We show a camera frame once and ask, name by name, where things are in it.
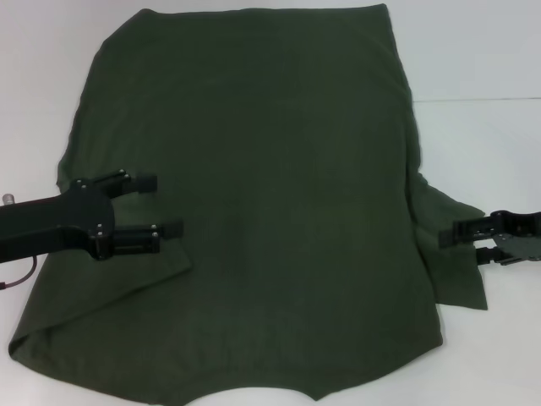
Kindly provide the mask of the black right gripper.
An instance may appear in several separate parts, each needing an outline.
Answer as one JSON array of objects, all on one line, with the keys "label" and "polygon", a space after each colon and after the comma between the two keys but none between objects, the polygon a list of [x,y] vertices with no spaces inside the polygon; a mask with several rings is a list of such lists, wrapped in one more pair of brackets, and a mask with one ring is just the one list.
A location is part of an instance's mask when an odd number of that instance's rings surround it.
[{"label": "black right gripper", "polygon": [[540,213],[516,214],[494,211],[490,217],[453,222],[439,233],[439,247],[493,239],[496,247],[476,249],[479,266],[492,262],[502,266],[540,261]]}]

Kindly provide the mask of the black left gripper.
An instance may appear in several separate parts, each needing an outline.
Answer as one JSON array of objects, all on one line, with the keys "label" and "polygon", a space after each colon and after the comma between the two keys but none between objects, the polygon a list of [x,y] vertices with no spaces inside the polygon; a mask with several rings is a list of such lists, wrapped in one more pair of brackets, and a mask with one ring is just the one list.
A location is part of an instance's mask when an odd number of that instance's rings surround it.
[{"label": "black left gripper", "polygon": [[1,262],[63,250],[85,250],[98,261],[158,254],[162,240],[182,238],[183,220],[114,229],[111,199],[156,192],[155,174],[132,176],[119,169],[93,184],[80,180],[60,195],[2,206]]}]

